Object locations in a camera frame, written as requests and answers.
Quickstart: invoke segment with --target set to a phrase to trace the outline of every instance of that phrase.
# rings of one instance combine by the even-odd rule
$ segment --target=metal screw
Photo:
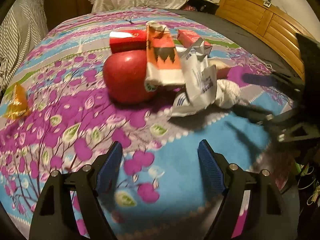
[[[236,171],[238,169],[238,165],[237,164],[234,164],[234,163],[231,163],[229,165],[229,168],[232,169],[233,171]]]
[[[87,165],[83,166],[83,167],[82,167],[82,170],[83,170],[83,171],[89,171],[89,170],[91,170],[91,165],[87,164]]]
[[[270,175],[270,172],[268,170],[262,170],[262,174],[264,176],[269,176]]]
[[[284,134],[280,134],[280,135],[278,136],[278,141],[279,141],[279,142],[283,142],[283,141],[284,141]]]
[[[269,121],[269,120],[273,119],[273,115],[272,115],[272,114],[268,114],[268,115],[266,116],[266,118],[267,118],[267,120]]]
[[[57,177],[58,175],[59,175],[59,171],[57,171],[57,170],[51,172],[52,177]]]

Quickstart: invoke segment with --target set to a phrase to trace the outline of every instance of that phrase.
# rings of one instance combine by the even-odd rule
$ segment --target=wooden headboard
[[[312,35],[279,8],[263,6],[263,0],[220,0],[216,15],[252,33],[277,52],[304,79],[295,33]]]

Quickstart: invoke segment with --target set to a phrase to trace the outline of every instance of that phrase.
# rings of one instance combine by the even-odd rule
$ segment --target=red carton
[[[178,41],[180,41],[185,48],[189,48],[199,38],[200,38],[200,35],[195,33],[194,31],[178,30]],[[212,49],[212,45],[209,42],[204,41],[205,54],[209,55],[211,52],[211,49]]]
[[[146,30],[121,30],[110,32],[109,44],[112,53],[146,49]]]

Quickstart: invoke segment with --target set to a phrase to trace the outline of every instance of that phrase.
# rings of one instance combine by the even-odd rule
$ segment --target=colorful patterned bedsheet
[[[99,201],[118,239],[176,239],[178,232],[180,238],[202,239],[221,202],[201,175],[197,146],[202,139],[230,163],[244,170],[267,168],[283,184],[289,159],[268,151],[268,134],[246,119],[216,107],[169,119],[173,91],[135,107],[109,99],[101,73],[111,54],[109,32],[144,28],[149,20],[166,24],[177,46],[179,28],[209,41],[210,57],[233,66],[228,79],[239,84],[244,100],[275,114],[290,108],[288,98],[276,91],[241,81],[242,73],[268,72],[254,55],[176,14],[132,9],[63,22],[28,55],[0,106],[2,115],[12,84],[26,88],[32,113],[14,122],[0,118],[0,201],[26,237],[50,172],[76,171],[106,153],[115,140],[124,148],[118,181]],[[77,196],[71,195],[79,231],[88,236]]]

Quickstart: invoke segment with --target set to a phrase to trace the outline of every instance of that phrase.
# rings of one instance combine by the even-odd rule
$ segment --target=striped fabric
[[[0,26],[0,90],[47,33],[43,0],[16,0]]]

